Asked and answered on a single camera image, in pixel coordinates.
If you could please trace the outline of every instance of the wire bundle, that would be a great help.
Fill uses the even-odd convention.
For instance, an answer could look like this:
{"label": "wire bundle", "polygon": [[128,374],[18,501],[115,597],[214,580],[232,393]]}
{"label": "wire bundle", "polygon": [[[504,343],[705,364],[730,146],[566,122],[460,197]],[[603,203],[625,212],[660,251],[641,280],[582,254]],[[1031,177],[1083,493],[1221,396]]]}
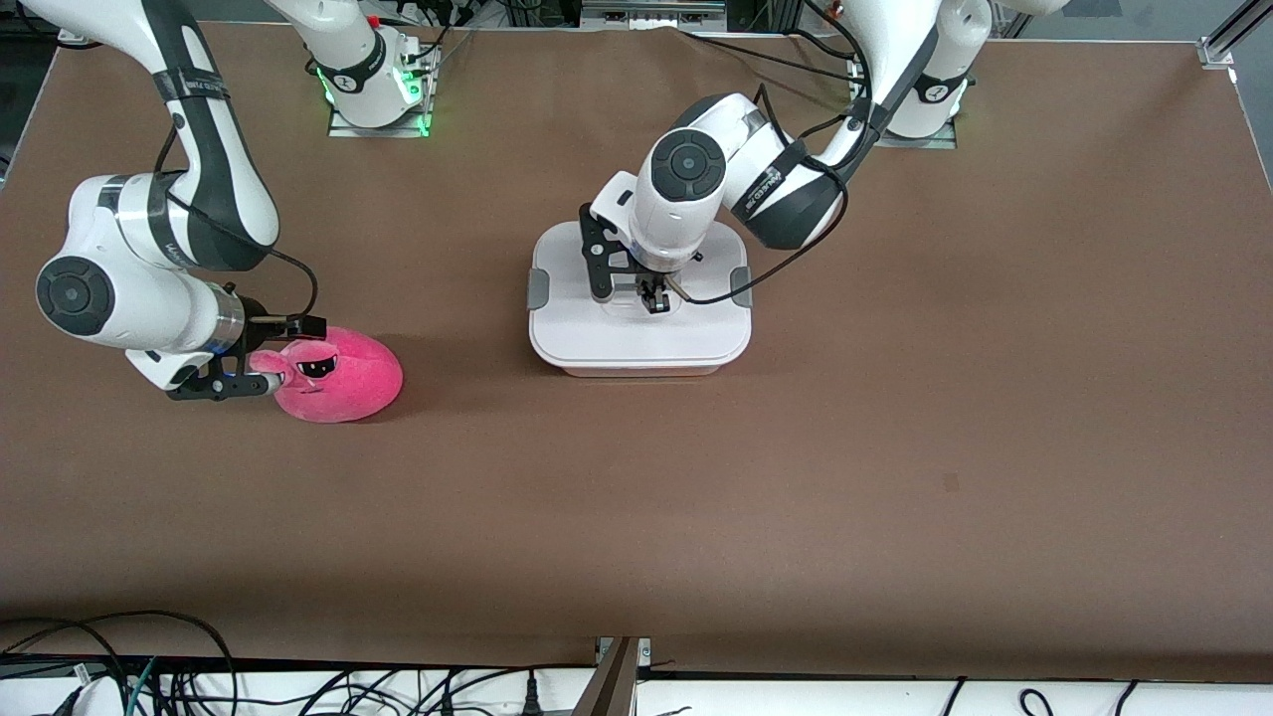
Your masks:
{"label": "wire bundle", "polygon": [[[102,636],[97,628],[94,628],[95,624],[104,622],[135,618],[160,618],[196,627],[213,640],[222,655],[222,657],[215,661],[218,665],[216,670],[193,668],[191,664],[195,660],[186,659],[164,659],[158,656],[151,659],[123,657],[111,645],[111,642]],[[424,671],[414,669],[416,674],[418,689],[415,697],[393,693],[384,688],[384,683],[395,675],[410,673],[412,670],[391,669],[372,683],[360,684],[354,682],[354,674],[356,673],[355,669],[344,669],[311,694],[283,701],[269,701],[247,698],[239,694],[238,669],[236,668],[234,657],[230,654],[225,640],[211,624],[188,614],[162,609],[140,609],[134,612],[102,614],[88,619],[29,617],[0,620],[0,629],[23,624],[50,626],[18,640],[17,642],[9,645],[4,651],[0,651],[0,664],[32,664],[32,669],[0,677],[0,680],[50,674],[52,671],[70,669],[78,664],[92,662],[102,669],[97,674],[92,675],[93,680],[109,677],[117,684],[120,706],[123,708],[125,716],[224,716],[225,711],[214,710],[211,708],[213,706],[228,706],[229,716],[236,716],[241,705],[302,705],[297,716],[344,716],[359,713],[359,711],[355,710],[364,702],[374,705],[376,712],[387,708],[392,711],[395,716],[433,716],[439,712],[446,716],[456,712],[480,712],[484,716],[491,716],[489,711],[480,706],[456,703],[454,697],[471,689],[472,687],[476,687],[477,684],[510,674],[521,674],[526,671],[533,673],[535,669],[578,666],[577,664],[545,664],[537,666],[499,669],[463,683],[456,682],[463,675],[465,670],[454,669],[426,693],[423,693],[424,689],[421,684]],[[67,631],[79,631],[89,636],[104,652],[104,656],[97,659],[85,659],[81,656],[28,656],[20,652],[23,648],[34,646],[53,634]],[[224,664],[224,670],[219,668],[220,664]],[[200,692],[199,677],[213,674],[229,677],[230,694],[228,697],[211,696]],[[316,711],[318,702],[322,701],[325,696],[341,691],[346,692],[348,696],[339,711]],[[372,711],[367,710],[362,711],[362,713],[370,712]]]}

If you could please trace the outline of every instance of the brown table surface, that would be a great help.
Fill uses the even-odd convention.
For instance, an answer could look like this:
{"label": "brown table surface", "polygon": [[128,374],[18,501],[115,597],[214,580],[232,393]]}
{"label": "brown table surface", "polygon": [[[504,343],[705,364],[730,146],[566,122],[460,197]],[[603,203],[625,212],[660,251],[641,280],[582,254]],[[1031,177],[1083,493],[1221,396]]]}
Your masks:
{"label": "brown table surface", "polygon": [[[1273,201],[1192,46],[988,46],[960,149],[877,150],[736,363],[622,382],[532,352],[540,233],[705,94],[759,71],[798,130],[843,87],[671,31],[482,32],[433,138],[328,139],[290,28],[206,31],[280,247],[406,387],[348,426],[176,404],[47,325],[71,190],[167,130],[131,60],[60,52],[0,194],[4,614],[181,609],[257,657],[583,662],[629,633],[679,669],[1273,673]],[[281,262],[229,278],[306,297]]]}

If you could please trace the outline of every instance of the cable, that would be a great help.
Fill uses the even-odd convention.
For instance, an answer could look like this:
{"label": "cable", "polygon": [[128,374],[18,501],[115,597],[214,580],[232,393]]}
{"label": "cable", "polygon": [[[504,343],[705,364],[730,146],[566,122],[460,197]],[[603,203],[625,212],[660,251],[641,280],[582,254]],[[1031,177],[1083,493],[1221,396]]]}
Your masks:
{"label": "cable", "polygon": [[433,52],[434,50],[437,50],[442,45],[442,41],[447,38],[447,32],[449,32],[449,31],[451,31],[451,25],[443,25],[442,27],[442,32],[438,33],[438,38],[437,39],[434,39],[433,42],[430,42],[429,46],[425,50],[421,50],[421,51],[416,52],[415,55],[407,55],[406,61],[407,62],[414,62],[414,61],[419,60],[420,57],[424,57],[429,52]]}
{"label": "cable", "polygon": [[793,62],[791,60],[784,60],[782,57],[774,57],[773,55],[765,55],[764,52],[756,52],[755,50],[747,50],[746,47],[738,47],[737,45],[727,45],[718,39],[712,39],[710,37],[700,37],[698,34],[686,33],[689,37],[698,39],[699,42],[705,42],[708,45],[714,45],[717,47],[723,47],[733,52],[742,52],[743,55],[751,55],[752,57],[760,57],[761,60],[769,60],[770,62],[778,62],[779,65],[787,65],[788,68],[796,68],[797,70],[805,70],[807,73],[813,73],[817,75],[825,75],[841,82],[848,82],[850,84],[861,84],[862,80],[858,78],[852,78],[847,74],[833,73],[831,70],[824,70],[822,68],[815,68],[811,65],[803,65],[801,62]]}
{"label": "cable", "polygon": [[[106,648],[109,650],[112,660],[116,664],[118,664],[118,655],[115,654],[115,650],[109,648],[109,645],[106,642],[106,640],[101,638],[102,634],[99,634],[95,631],[88,628],[88,624],[94,624],[94,623],[98,623],[98,622],[108,622],[108,620],[113,620],[113,619],[129,619],[129,618],[135,618],[135,617],[162,617],[164,619],[173,619],[173,620],[177,620],[177,622],[183,622],[186,624],[191,624],[191,626],[199,628],[205,634],[207,634],[213,640],[213,642],[216,643],[216,648],[222,652],[222,656],[225,659],[225,666],[229,670],[229,677],[230,677],[232,697],[234,698],[234,701],[238,701],[238,678],[237,678],[236,671],[234,671],[234,657],[230,655],[229,647],[225,645],[225,640],[222,637],[220,632],[218,632],[215,628],[213,628],[213,626],[209,624],[207,622],[205,622],[205,620],[202,620],[202,619],[200,619],[197,617],[191,617],[190,614],[182,614],[181,612],[169,612],[167,609],[135,609],[132,612],[113,612],[111,614],[102,614],[102,615],[98,615],[98,617],[89,617],[88,619],[81,619],[79,622],[73,622],[70,619],[51,619],[51,618],[6,619],[4,622],[0,622],[0,628],[8,626],[10,623],[32,622],[32,620],[36,620],[36,622],[53,622],[53,623],[59,623],[60,626],[47,628],[47,629],[45,629],[42,632],[37,632],[37,633],[34,633],[34,634],[32,634],[32,636],[29,636],[29,637],[27,637],[24,640],[20,640],[20,641],[15,642],[14,645],[9,646],[8,648],[5,648],[4,651],[0,651],[0,654],[8,654],[8,652],[10,652],[10,651],[13,651],[15,648],[20,648],[23,646],[28,646],[28,645],[36,643],[36,642],[38,642],[38,641],[48,637],[48,636],[52,636],[52,634],[56,634],[57,632],[61,632],[64,629],[80,628],[80,629],[84,629],[84,631],[88,631],[88,632],[92,632],[93,634],[95,634],[94,638],[98,638],[99,643],[102,643],[103,647],[106,647]],[[123,674],[123,668],[122,666],[120,666],[120,673],[121,673],[121,675]],[[120,693],[121,693],[121,697],[123,697],[123,698],[121,698],[121,703],[126,703],[126,696],[125,696],[125,688],[126,687],[123,685],[125,683],[126,683],[126,678],[121,677],[120,678],[120,684],[121,684],[120,685],[120,689],[121,689]],[[234,716],[237,712],[238,712],[238,705],[230,703],[230,716]]]}
{"label": "cable", "polygon": [[1127,688],[1123,689],[1122,694],[1119,694],[1118,703],[1114,706],[1114,716],[1123,716],[1123,705],[1127,703],[1127,697],[1132,696],[1132,692],[1136,691],[1136,684],[1139,683],[1141,682],[1137,679],[1132,679],[1127,683]]}
{"label": "cable", "polygon": [[[173,140],[176,138],[177,138],[177,125],[174,124],[174,125],[172,125],[172,127],[168,129],[168,136],[167,136],[167,139],[164,139],[163,148],[159,149],[159,155],[155,158],[155,173],[157,175],[163,173],[164,161],[168,158],[168,152],[172,149],[172,144],[173,144]],[[309,302],[306,303],[306,307],[299,313],[292,313],[290,317],[304,317],[304,316],[308,316],[311,311],[313,311],[314,304],[318,302],[318,275],[314,274],[313,269],[311,269],[308,265],[306,265],[304,261],[302,261],[299,259],[294,259],[294,257],[284,254],[283,251],[279,251],[274,246],[261,246],[260,243],[252,241],[251,238],[239,234],[237,231],[227,227],[225,224],[223,224],[223,223],[218,222],[216,219],[214,219],[213,217],[207,215],[202,209],[192,206],[192,205],[187,204],[186,201],[178,199],[177,195],[174,195],[172,192],[172,190],[169,190],[167,192],[167,196],[168,196],[169,201],[172,201],[177,206],[181,206],[190,215],[196,217],[199,220],[204,222],[205,224],[207,224],[209,227],[211,227],[218,233],[220,233],[223,236],[228,236],[228,237],[233,238],[234,241],[237,241],[237,242],[239,242],[239,243],[242,243],[242,245],[244,245],[244,246],[247,246],[247,247],[250,247],[250,248],[252,248],[255,251],[265,251],[270,256],[274,256],[275,259],[280,259],[283,261],[286,261],[288,264],[292,264],[293,266],[295,266],[295,268],[300,269],[302,271],[304,271],[306,276],[309,279]]]}
{"label": "cable", "polygon": [[[376,687],[378,687],[378,685],[383,684],[384,682],[390,680],[390,678],[392,678],[395,674],[398,674],[398,673],[400,673],[400,670],[386,671],[383,677],[381,677],[379,679],[376,679],[374,682],[372,682],[372,685],[365,687],[367,691],[364,691],[363,693],[360,693],[358,697],[350,697],[350,698],[348,698],[345,701],[345,706],[342,706],[341,708],[345,710],[345,711],[353,711],[354,707],[358,706],[358,702],[363,701],[363,698],[365,698],[368,693],[374,692]],[[410,703],[407,703],[405,701],[401,702],[401,703],[402,703],[402,706],[406,706],[407,708],[411,708]]]}
{"label": "cable", "polygon": [[752,104],[756,102],[760,102],[761,107],[765,108],[765,115],[769,116],[769,124],[774,125],[774,134],[778,135],[778,141],[780,141],[783,147],[789,145],[791,143],[787,141],[787,132],[783,131],[783,127],[778,124],[778,115],[774,113],[774,106],[769,103],[769,89],[765,87],[765,83],[760,83],[760,87],[756,88],[756,94],[751,98]]}
{"label": "cable", "polygon": [[1048,716],[1055,716],[1051,712],[1051,705],[1048,703],[1048,697],[1045,697],[1043,693],[1040,693],[1036,689],[1021,689],[1021,693],[1017,694],[1017,703],[1021,705],[1021,712],[1022,713],[1025,713],[1026,716],[1039,716],[1037,713],[1034,712],[1032,708],[1030,708],[1029,698],[1031,696],[1039,697],[1039,702],[1043,703],[1044,711],[1048,712]]}
{"label": "cable", "polygon": [[857,158],[858,152],[862,150],[863,143],[866,141],[867,131],[871,130],[871,117],[875,113],[875,90],[872,87],[872,78],[875,75],[871,74],[871,60],[867,57],[867,54],[862,51],[862,46],[858,43],[857,38],[853,37],[853,33],[847,31],[844,25],[840,24],[840,20],[833,18],[831,15],[826,14],[826,11],[824,11],[821,8],[819,8],[817,3],[815,3],[813,0],[803,0],[803,3],[806,6],[813,10],[813,13],[817,14],[817,17],[822,18],[822,22],[835,28],[835,31],[840,33],[840,37],[843,37],[849,42],[849,46],[853,47],[853,52],[857,55],[858,61],[862,62],[862,80],[858,83],[859,85],[862,85],[862,93],[858,97],[866,98],[867,101],[867,117],[862,122],[862,132],[858,134],[858,138],[853,141],[853,148],[849,149],[849,152],[844,155],[843,159],[835,163],[834,167],[835,169],[843,169],[844,167],[848,167],[849,163]]}
{"label": "cable", "polygon": [[[411,711],[407,711],[407,716],[415,716],[416,713],[420,713],[420,710],[424,708],[424,703],[426,701],[429,701],[430,698],[433,698],[433,694],[438,693],[443,688],[446,688],[447,692],[449,693],[449,691],[451,691],[451,680],[456,678],[456,674],[458,674],[458,671],[454,671],[454,670],[447,671],[447,678],[442,679],[442,682],[439,682],[438,685],[435,685],[432,689],[429,689],[429,693],[421,696],[420,701],[416,702],[416,705],[411,708]],[[419,684],[420,684],[419,679],[420,679],[420,674],[416,673],[416,688],[419,688]]]}
{"label": "cable", "polygon": [[307,716],[309,713],[309,710],[313,708],[316,703],[318,703],[318,699],[321,699],[325,693],[330,692],[336,684],[340,683],[341,679],[353,673],[354,673],[353,669],[346,669],[336,674],[331,679],[328,679],[326,684],[323,684],[317,692],[313,693],[313,696],[306,699],[306,705],[300,707],[300,712],[297,713],[297,716]]}
{"label": "cable", "polygon": [[106,668],[107,674],[109,674],[111,678],[115,679],[116,687],[118,688],[120,706],[125,707],[127,705],[129,699],[127,673],[123,670],[123,664],[120,662],[120,655],[116,654],[115,648],[111,646],[111,642],[106,641],[106,637],[103,637],[97,629],[89,627],[88,623],[85,622],[60,619],[56,617],[19,617],[15,619],[4,619],[0,620],[0,628],[15,624],[29,624],[29,623],[53,623],[59,624],[59,627],[52,629],[45,629],[42,632],[36,632],[34,634],[27,638],[19,640],[13,645],[10,645],[9,647],[6,647],[4,651],[0,651],[0,655],[10,654],[29,643],[36,643],[37,641],[45,638],[46,636],[57,633],[62,629],[79,629],[87,633],[88,636],[93,637],[93,641],[95,641],[102,647],[102,650],[106,651],[107,659],[109,660],[109,665],[107,665]]}
{"label": "cable", "polygon": [[946,698],[946,707],[942,708],[942,716],[951,716],[951,710],[955,708],[955,698],[959,696],[960,689],[964,688],[964,682],[966,680],[967,677],[960,677],[959,679],[956,679],[955,688],[951,691],[951,694]]}
{"label": "cable", "polygon": [[155,668],[155,659],[146,662],[146,668],[141,670],[141,677],[137,678],[137,685],[132,688],[132,696],[129,697],[129,707],[123,710],[123,716],[132,716],[132,712],[137,710],[137,697],[141,696],[141,687],[146,683],[146,678],[150,677],[150,670]]}
{"label": "cable", "polygon": [[822,39],[820,37],[817,37],[816,34],[813,34],[813,33],[811,33],[808,31],[805,31],[802,28],[798,28],[798,27],[797,28],[792,28],[792,29],[787,31],[787,34],[794,34],[796,37],[803,37],[805,39],[810,41],[813,45],[813,47],[817,47],[819,50],[821,50],[822,52],[826,52],[827,55],[830,55],[833,57],[839,57],[840,60],[852,60],[853,59],[853,54],[852,52],[841,52],[840,50],[835,50],[830,45],[826,45],[825,42],[822,42]]}
{"label": "cable", "polygon": [[782,261],[779,261],[778,265],[775,265],[773,269],[769,269],[768,271],[760,274],[759,276],[751,279],[750,282],[742,284],[741,287],[738,287],[738,288],[736,288],[736,289],[733,289],[733,290],[731,290],[728,293],[722,293],[721,296],[717,296],[714,298],[694,298],[694,297],[689,296],[685,292],[685,289],[681,288],[681,285],[671,275],[665,276],[665,280],[667,282],[668,288],[671,288],[673,293],[676,293],[677,296],[680,296],[681,301],[684,301],[686,303],[690,303],[690,304],[694,304],[694,306],[710,306],[713,303],[721,303],[722,301],[728,301],[728,299],[731,299],[731,298],[733,298],[736,296],[746,293],[746,292],[751,290],[752,288],[760,285],[761,283],[769,280],[774,274],[777,274],[778,271],[782,271],[787,266],[789,266],[793,262],[796,262],[797,260],[799,260],[801,256],[803,256],[803,255],[808,254],[810,251],[812,251],[813,247],[816,247],[819,243],[822,243],[822,241],[827,236],[830,236],[833,231],[835,231],[835,227],[840,226],[840,220],[844,219],[844,211],[848,209],[848,205],[849,205],[849,187],[848,187],[848,185],[844,183],[844,180],[840,177],[840,175],[835,173],[835,171],[831,167],[829,167],[826,164],[822,164],[821,162],[819,162],[817,159],[813,159],[812,157],[806,158],[806,162],[810,162],[810,161],[815,162],[816,164],[819,164],[819,168],[827,177],[830,177],[831,181],[834,181],[835,185],[840,190],[840,208],[835,213],[835,218],[831,219],[831,223],[826,224],[826,228],[824,228],[821,231],[821,233],[817,234],[816,238],[813,238],[812,241],[810,241],[805,246],[801,246],[799,248],[797,248],[794,254],[792,254],[791,256],[788,256],[788,257],[783,259]]}
{"label": "cable", "polygon": [[22,3],[15,3],[15,5],[18,8],[18,18],[22,20],[22,24],[27,25],[27,29],[29,29],[32,34],[43,37],[45,39],[51,39],[53,45],[61,47],[62,50],[92,50],[94,47],[102,46],[101,42],[85,42],[84,45],[71,45],[70,42],[62,42],[61,39],[57,38],[56,32],[47,33],[36,27],[36,23],[31,22],[31,18],[27,15],[27,8]]}
{"label": "cable", "polygon": [[799,132],[799,136],[797,136],[796,139],[805,139],[807,136],[812,136],[812,135],[822,131],[824,129],[833,127],[833,126],[843,122],[844,120],[847,120],[848,116],[849,115],[847,112],[840,112],[839,115],[831,117],[830,120],[826,120],[825,122],[819,122],[819,124],[808,127],[807,130]]}
{"label": "cable", "polygon": [[443,684],[447,684],[447,688],[451,689],[451,696],[454,696],[454,694],[457,694],[457,693],[460,693],[460,692],[462,692],[465,689],[468,689],[471,687],[475,687],[475,685],[477,685],[480,683],[489,682],[491,679],[498,679],[499,677],[507,677],[509,674],[519,674],[522,671],[530,671],[531,669],[540,669],[540,670],[542,670],[542,669],[575,669],[578,666],[579,666],[578,664],[536,664],[535,666],[516,666],[516,668],[512,668],[512,669],[500,669],[498,671],[493,671],[490,674],[485,674],[485,675],[477,677],[476,679],[474,679],[471,682],[460,684],[458,687],[456,687],[453,689],[451,689],[451,685],[448,683],[452,679],[453,674],[448,674],[447,678],[442,683],[439,683],[438,685],[435,685],[432,689],[429,689],[429,693],[424,694],[424,698],[420,699],[420,703],[418,703],[415,706],[415,708],[412,708],[411,711],[409,711],[406,716],[415,716],[416,713],[419,713],[420,716],[429,716],[430,713],[437,712],[442,707],[442,702],[440,701],[438,703],[434,703],[429,708],[424,710],[423,712],[419,711],[419,710],[421,707],[424,707],[424,703],[430,697],[433,697],[433,694],[435,694],[439,691],[442,691]]}

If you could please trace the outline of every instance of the green led light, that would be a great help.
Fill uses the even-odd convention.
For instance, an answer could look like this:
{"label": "green led light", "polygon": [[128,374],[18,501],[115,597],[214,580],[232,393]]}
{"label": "green led light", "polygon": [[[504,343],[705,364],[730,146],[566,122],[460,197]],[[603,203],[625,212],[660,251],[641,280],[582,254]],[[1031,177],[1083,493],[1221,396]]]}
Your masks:
{"label": "green led light", "polygon": [[335,107],[336,106],[336,99],[332,98],[332,96],[331,96],[331,88],[327,87],[327,78],[322,76],[322,70],[317,70],[317,73],[318,73],[318,82],[322,83],[322,96],[327,98],[327,103],[328,104],[331,104],[332,107]]}

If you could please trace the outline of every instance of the power cord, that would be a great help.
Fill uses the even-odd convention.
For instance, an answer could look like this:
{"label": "power cord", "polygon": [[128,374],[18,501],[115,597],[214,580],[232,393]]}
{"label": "power cord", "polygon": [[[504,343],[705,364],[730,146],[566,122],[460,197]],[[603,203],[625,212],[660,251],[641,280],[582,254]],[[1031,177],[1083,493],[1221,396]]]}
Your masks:
{"label": "power cord", "polygon": [[535,679],[535,669],[526,677],[526,705],[522,706],[522,716],[544,716],[540,706],[540,684]]}

